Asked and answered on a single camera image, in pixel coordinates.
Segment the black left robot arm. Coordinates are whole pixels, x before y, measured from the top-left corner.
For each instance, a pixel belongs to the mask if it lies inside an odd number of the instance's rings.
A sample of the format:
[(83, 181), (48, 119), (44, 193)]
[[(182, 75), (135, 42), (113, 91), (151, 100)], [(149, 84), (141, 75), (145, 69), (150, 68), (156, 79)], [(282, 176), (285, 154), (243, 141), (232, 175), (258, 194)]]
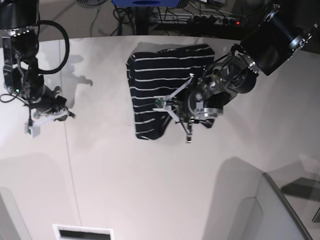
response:
[(279, 0), (228, 56), (204, 66), (186, 86), (180, 118), (210, 123), (238, 94), (250, 92), (260, 73), (270, 76), (312, 37), (320, 25), (318, 0)]

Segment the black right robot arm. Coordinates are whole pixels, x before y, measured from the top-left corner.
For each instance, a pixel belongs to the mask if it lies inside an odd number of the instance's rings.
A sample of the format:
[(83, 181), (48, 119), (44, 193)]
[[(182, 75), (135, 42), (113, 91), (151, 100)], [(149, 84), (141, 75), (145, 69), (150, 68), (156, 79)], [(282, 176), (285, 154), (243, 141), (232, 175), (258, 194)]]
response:
[[(44, 70), (39, 67), (37, 54), (40, 48), (40, 27), (56, 28), (63, 37), (65, 54), (60, 65)], [(37, 116), (54, 116), (64, 121), (69, 116), (67, 100), (60, 95), (61, 88), (51, 90), (45, 85), (44, 76), (62, 70), (70, 54), (67, 31), (52, 20), (40, 19), (37, 0), (2, 0), (0, 2), (0, 29), (3, 49), (3, 77), (7, 94), (21, 100)]]

